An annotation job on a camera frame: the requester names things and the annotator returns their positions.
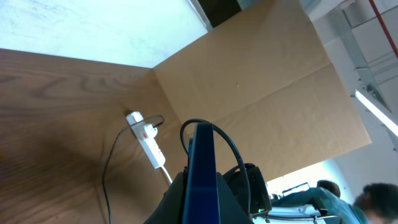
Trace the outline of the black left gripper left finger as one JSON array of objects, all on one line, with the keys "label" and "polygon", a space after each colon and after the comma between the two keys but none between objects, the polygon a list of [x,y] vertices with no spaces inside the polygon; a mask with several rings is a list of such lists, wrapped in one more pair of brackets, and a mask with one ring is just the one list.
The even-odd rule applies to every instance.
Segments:
[{"label": "black left gripper left finger", "polygon": [[164,197],[144,224],[181,224],[187,186],[187,173],[179,172]]}]

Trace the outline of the blue Galaxy smartphone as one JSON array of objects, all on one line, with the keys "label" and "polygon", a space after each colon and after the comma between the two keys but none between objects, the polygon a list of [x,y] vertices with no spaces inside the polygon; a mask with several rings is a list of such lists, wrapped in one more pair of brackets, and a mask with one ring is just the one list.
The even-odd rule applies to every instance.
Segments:
[{"label": "blue Galaxy smartphone", "polygon": [[215,144],[211,124],[200,123],[195,126],[188,146],[188,158],[182,223],[219,223]]}]

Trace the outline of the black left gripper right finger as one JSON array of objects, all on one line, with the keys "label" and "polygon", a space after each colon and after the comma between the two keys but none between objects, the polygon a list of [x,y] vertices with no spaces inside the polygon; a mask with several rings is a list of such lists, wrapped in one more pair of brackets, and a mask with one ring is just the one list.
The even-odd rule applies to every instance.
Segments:
[{"label": "black left gripper right finger", "polygon": [[244,213],[235,199],[232,191],[224,181],[223,176],[217,172],[218,200],[220,207],[221,224],[252,224],[252,221]]}]

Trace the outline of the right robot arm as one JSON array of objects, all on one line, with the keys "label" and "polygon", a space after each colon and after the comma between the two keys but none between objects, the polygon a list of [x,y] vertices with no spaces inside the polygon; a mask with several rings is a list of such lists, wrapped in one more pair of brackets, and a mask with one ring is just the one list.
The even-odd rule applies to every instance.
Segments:
[{"label": "right robot arm", "polygon": [[265,180],[258,166],[251,163],[238,166],[223,174],[236,201],[250,208],[248,215],[253,223],[344,223],[343,216],[328,203],[330,193],[325,189],[310,188],[287,196],[270,198]]}]

